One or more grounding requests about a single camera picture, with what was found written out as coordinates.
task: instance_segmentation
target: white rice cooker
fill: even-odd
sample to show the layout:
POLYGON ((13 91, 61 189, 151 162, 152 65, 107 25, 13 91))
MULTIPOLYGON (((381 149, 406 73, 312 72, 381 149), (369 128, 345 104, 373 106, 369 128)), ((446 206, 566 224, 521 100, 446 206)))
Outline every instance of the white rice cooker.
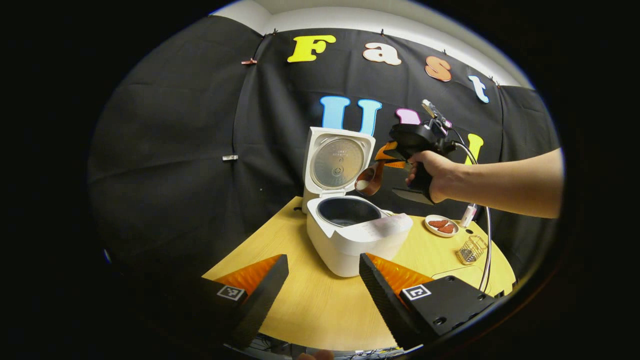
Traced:
POLYGON ((363 252, 392 260, 413 225, 406 214, 394 215, 346 195, 368 167, 375 143, 372 136, 354 131, 309 129, 302 211, 311 242, 338 276, 357 276, 363 252))

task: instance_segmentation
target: small bottle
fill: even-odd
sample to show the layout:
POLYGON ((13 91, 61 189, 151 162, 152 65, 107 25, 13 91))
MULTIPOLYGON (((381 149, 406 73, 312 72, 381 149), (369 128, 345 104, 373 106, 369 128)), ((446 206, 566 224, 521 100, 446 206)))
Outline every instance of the small bottle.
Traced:
POLYGON ((467 206, 467 210, 465 214, 462 216, 462 220, 460 220, 460 227, 467 227, 471 223, 471 220, 474 219, 476 215, 477 206, 475 204, 469 204, 467 206))

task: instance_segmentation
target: hand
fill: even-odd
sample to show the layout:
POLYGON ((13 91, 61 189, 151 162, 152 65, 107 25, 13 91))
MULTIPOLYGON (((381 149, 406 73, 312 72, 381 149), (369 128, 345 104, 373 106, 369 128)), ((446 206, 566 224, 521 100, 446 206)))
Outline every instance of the hand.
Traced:
POLYGON ((433 177, 429 186, 431 200, 437 203, 449 198, 446 194, 448 186, 455 180, 456 163, 433 151, 416 152, 408 161, 413 167, 405 179, 407 186, 415 179, 417 167, 424 166, 429 175, 433 177))
POLYGON ((333 352, 329 350, 320 350, 313 356, 309 354, 300 354, 296 360, 333 360, 333 352))

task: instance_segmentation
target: white wall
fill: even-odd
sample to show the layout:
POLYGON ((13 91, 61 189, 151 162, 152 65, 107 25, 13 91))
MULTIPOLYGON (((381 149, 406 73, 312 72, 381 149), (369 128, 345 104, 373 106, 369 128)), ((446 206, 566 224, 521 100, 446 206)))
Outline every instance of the white wall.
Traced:
MULTIPOLYGON (((334 2, 316 0, 311 3, 319 5, 334 2)), ((355 0, 344 1, 343 3, 355 3, 355 0)), ((271 33, 273 29, 287 31, 312 28, 343 28, 377 33, 384 29, 386 35, 407 39, 440 51, 444 49, 447 51, 447 55, 466 63, 489 78, 493 77, 500 85, 533 88, 524 73, 484 39, 461 27, 451 19, 419 4, 406 0, 395 0, 393 3, 393 7, 389 6, 388 2, 381 3, 380 1, 366 2, 361 5, 370 4, 371 7, 387 10, 386 12, 381 12, 370 8, 337 6, 299 8, 300 4, 312 5, 305 2, 294 5, 293 3, 274 2, 273 0, 242 0, 214 12, 213 15, 224 16, 242 22, 260 34, 271 33), (260 3, 269 6, 272 12, 282 12, 271 13, 260 3), (294 7, 297 7, 297 9, 283 11, 294 7), (389 13, 391 11, 397 13, 411 11, 412 17, 419 17, 422 21, 429 23, 430 26, 389 13)))

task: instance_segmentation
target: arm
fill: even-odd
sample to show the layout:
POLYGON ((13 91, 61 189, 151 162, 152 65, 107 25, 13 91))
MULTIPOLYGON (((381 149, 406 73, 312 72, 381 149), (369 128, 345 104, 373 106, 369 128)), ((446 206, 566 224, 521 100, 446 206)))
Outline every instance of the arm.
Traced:
POLYGON ((434 202, 453 199, 534 217, 560 215, 564 186, 560 149, 525 160, 478 165, 418 152, 409 159, 413 169, 407 183, 415 177, 416 161, 433 176, 429 193, 434 202))

